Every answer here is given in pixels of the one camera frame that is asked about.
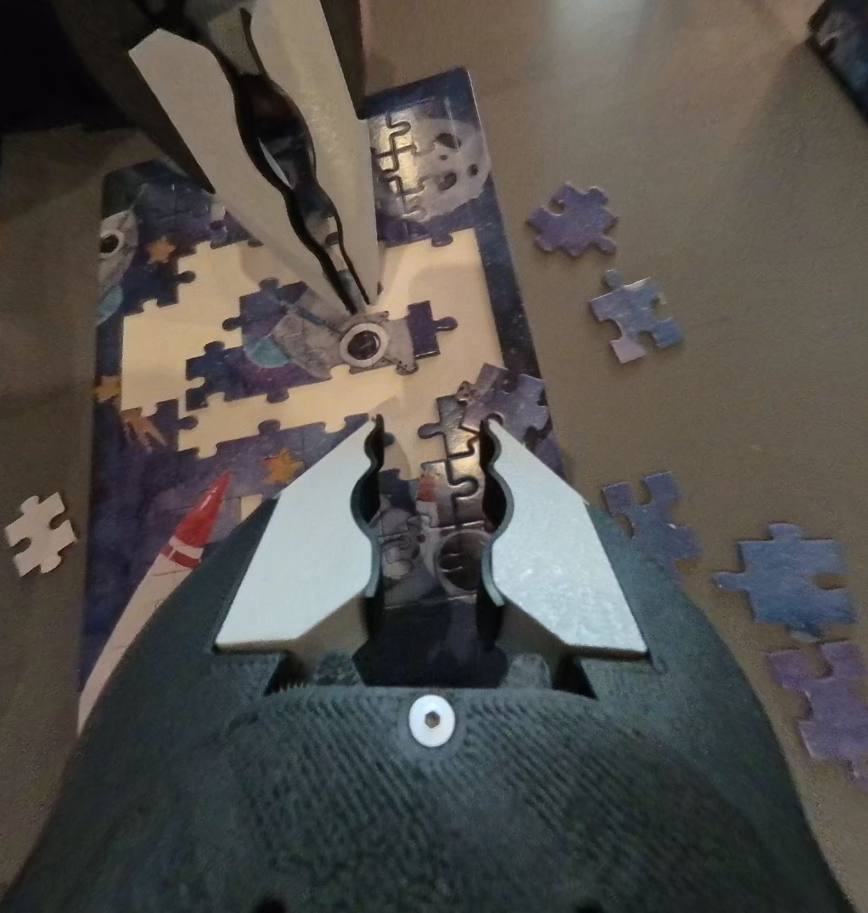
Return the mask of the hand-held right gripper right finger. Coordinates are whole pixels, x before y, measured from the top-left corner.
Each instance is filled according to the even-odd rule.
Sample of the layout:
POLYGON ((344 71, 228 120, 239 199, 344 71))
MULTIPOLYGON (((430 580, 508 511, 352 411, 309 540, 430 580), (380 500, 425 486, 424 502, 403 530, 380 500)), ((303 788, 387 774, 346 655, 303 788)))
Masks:
POLYGON ((647 656, 587 502, 500 423, 486 420, 483 436, 503 508, 482 559, 496 645, 510 656, 647 656))

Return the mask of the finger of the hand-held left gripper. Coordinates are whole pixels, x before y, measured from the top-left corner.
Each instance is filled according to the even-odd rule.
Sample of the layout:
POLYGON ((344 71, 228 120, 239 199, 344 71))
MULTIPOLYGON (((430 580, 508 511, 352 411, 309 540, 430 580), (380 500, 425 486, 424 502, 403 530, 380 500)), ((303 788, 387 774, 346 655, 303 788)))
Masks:
POLYGON ((257 59, 302 116, 314 175, 337 218, 340 250, 367 303, 376 303, 380 256, 366 123, 319 1, 257 1, 250 36, 257 59))
POLYGON ((319 296, 355 314, 357 303, 307 231, 295 193, 249 131, 220 57, 166 29, 155 29, 129 55, 231 215, 319 296))

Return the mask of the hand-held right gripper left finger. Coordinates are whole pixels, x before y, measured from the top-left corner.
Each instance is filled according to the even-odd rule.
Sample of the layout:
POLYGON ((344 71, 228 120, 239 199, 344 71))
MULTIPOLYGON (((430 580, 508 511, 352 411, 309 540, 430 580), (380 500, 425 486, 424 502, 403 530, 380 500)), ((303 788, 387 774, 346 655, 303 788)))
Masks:
POLYGON ((355 653, 382 583, 382 416, 366 420, 275 498, 216 635, 222 653, 355 653))

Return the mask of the dark blue jigsaw puzzle piece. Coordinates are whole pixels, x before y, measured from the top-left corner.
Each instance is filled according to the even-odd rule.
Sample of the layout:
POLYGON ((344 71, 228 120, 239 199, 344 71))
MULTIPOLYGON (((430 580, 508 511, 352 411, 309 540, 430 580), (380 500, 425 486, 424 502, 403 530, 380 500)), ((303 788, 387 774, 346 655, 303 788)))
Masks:
POLYGON ((454 394, 463 407, 460 426, 480 433, 494 419, 522 443, 541 435, 549 424, 544 383, 531 375, 485 363, 474 382, 463 382, 454 394))

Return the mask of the joined spaceship puzzle pieces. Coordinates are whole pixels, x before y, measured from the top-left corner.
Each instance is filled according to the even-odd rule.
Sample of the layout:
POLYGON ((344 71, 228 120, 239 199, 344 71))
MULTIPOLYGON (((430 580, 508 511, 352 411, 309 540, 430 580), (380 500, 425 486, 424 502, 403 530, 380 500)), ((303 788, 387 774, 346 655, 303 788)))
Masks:
MULTIPOLYGON (((200 384, 187 389, 186 409, 206 407, 214 394, 225 401, 264 395, 278 403, 291 388, 329 381, 335 369, 349 369, 339 358, 336 328, 357 315, 324 301, 303 282, 261 281, 257 291, 240 298, 238 315, 223 321, 224 330, 240 332, 241 344, 214 340, 187 360, 187 380, 200 384)), ((417 362, 439 355, 440 334, 458 327, 451 316, 435 317, 429 301, 409 304, 405 316, 417 362)))

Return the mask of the spaceship porthole puzzle piece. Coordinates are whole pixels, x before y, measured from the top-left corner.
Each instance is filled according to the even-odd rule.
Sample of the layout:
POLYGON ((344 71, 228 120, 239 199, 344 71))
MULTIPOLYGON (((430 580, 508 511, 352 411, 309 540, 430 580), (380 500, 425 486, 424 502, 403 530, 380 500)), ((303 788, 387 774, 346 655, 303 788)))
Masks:
POLYGON ((394 367, 396 373, 417 371, 417 357, 407 316, 391 318, 388 311, 352 316, 336 328, 340 361, 352 373, 394 367))

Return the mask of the space jigsaw puzzle board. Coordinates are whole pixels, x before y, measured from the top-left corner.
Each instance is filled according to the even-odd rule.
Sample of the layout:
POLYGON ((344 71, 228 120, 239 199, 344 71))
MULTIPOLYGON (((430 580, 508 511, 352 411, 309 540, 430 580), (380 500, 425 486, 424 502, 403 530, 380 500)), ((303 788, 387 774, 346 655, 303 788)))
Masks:
POLYGON ((382 241, 373 311, 429 301, 458 327, 410 375, 333 371, 188 411, 187 360, 263 280, 303 282, 217 198, 150 161, 105 177, 100 225, 94 450, 78 728, 124 652, 213 545, 375 413, 395 437, 381 470, 386 609, 359 665, 372 681, 488 687, 506 668, 475 633, 482 514, 477 434, 454 394, 485 363, 539 378, 492 163, 464 70, 369 103, 382 241))

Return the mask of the light blue jigsaw puzzle piece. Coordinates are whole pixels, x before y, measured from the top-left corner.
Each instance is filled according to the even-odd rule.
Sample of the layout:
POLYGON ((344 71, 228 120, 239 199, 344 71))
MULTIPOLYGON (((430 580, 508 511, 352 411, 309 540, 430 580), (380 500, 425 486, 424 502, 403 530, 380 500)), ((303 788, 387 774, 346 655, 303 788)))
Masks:
POLYGON ((840 544, 808 539, 800 526, 788 522, 770 524, 768 535, 737 541, 742 569, 714 573, 714 586, 743 592, 756 622, 782 625, 793 633, 819 638, 830 626, 855 624, 858 616, 849 590, 818 582, 846 574, 840 544))

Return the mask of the purple jigsaw puzzle piece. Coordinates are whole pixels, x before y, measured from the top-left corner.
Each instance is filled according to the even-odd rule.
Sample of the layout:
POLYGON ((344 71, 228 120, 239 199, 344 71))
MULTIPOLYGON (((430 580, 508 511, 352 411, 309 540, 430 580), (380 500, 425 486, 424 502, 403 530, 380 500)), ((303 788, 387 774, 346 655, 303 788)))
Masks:
POLYGON ((569 257, 579 257, 595 248, 613 256, 617 243, 608 233, 618 217, 608 204, 608 195, 602 188, 581 189, 565 182, 554 191, 550 204, 533 210, 525 223, 535 231, 534 243, 545 253, 560 249, 569 257))
POLYGON ((789 648, 770 653, 777 685, 803 696, 806 715, 797 729, 809 756, 843 763, 852 782, 868 790, 868 703, 856 692, 867 665, 851 641, 817 646, 826 671, 816 675, 805 653, 789 648))

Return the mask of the illustrated puzzle box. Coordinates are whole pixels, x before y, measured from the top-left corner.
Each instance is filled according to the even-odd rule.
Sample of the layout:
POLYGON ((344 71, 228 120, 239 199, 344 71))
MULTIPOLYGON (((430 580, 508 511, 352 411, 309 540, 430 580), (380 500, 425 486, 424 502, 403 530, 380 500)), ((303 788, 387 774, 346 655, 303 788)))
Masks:
POLYGON ((824 1, 807 43, 868 123, 868 1, 824 1))

